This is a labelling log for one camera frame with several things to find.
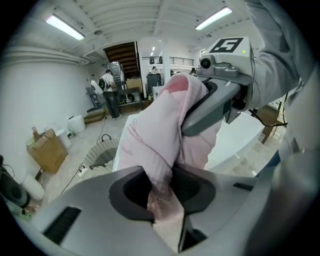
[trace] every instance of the ceiling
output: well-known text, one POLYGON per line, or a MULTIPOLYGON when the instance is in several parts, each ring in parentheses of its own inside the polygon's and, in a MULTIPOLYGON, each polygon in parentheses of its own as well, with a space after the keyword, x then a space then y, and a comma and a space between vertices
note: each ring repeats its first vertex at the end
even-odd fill
POLYGON ((9 46, 50 49, 104 62, 107 60, 104 48, 143 37, 168 37, 186 42, 190 48, 205 48, 215 37, 234 36, 239 29, 244 36, 254 36, 242 0, 42 0, 25 19, 9 46), (232 9, 232 13, 201 31, 195 29, 224 6, 232 9), (46 24, 51 14, 82 32, 85 39, 78 41, 46 24))

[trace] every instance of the floor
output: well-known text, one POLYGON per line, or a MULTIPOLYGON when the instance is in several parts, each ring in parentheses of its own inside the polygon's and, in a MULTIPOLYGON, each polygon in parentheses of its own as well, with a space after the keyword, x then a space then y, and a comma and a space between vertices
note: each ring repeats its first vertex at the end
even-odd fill
MULTIPOLYGON (((54 175, 45 173, 43 176, 42 184, 45 188, 45 195, 41 202, 42 207, 58 197, 65 188, 69 189, 74 184, 97 175, 94 172, 88 171, 82 178, 79 178, 76 173, 87 152, 95 145, 101 135, 109 134, 112 137, 121 137, 127 117, 128 114, 123 114, 121 118, 116 120, 108 118, 90 124, 86 127, 85 131, 70 139, 71 146, 67 150, 68 156, 64 160, 59 171, 54 175)), ((248 177, 253 177, 259 173, 279 148, 286 128, 281 126, 276 129, 276 132, 274 131, 275 128, 271 133, 272 136, 266 140, 265 144, 262 144, 260 141, 256 142, 254 147, 248 152, 246 157, 240 161, 238 166, 233 169, 225 170, 223 173, 248 177)), ((173 222, 165 227, 157 226, 156 224, 154 224, 153 227, 168 246, 174 252, 177 252, 182 220, 173 222)))

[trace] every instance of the wire basket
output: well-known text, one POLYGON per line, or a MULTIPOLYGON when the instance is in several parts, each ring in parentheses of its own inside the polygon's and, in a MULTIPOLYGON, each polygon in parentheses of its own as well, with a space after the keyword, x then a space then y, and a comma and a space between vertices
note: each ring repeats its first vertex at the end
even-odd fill
POLYGON ((111 173, 119 141, 118 138, 111 137, 108 134, 102 135, 101 141, 94 145, 85 156, 83 165, 94 170, 97 175, 111 173))

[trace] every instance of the gray sleeve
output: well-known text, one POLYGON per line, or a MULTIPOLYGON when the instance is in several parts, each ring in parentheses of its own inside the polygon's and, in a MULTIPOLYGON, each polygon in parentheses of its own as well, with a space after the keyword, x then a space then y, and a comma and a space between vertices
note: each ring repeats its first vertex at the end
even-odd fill
POLYGON ((277 14, 271 15, 270 10, 262 4, 263 0, 245 0, 245 2, 263 43, 254 59, 254 83, 251 102, 248 105, 248 108, 252 109, 260 108, 294 89, 298 85, 300 76, 283 33, 283 27, 274 19, 274 15, 277 14))

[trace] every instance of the pink towel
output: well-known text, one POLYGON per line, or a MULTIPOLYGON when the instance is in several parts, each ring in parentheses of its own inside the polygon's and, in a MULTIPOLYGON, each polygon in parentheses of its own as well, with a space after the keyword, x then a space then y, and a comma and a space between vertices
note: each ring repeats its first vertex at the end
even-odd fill
POLYGON ((204 168, 216 144, 221 122, 197 136, 186 137, 181 132, 187 111, 207 93, 196 77, 175 74, 157 99, 123 131, 118 168, 143 167, 152 184, 148 210, 157 222, 181 218, 184 212, 169 186, 174 163, 204 168))

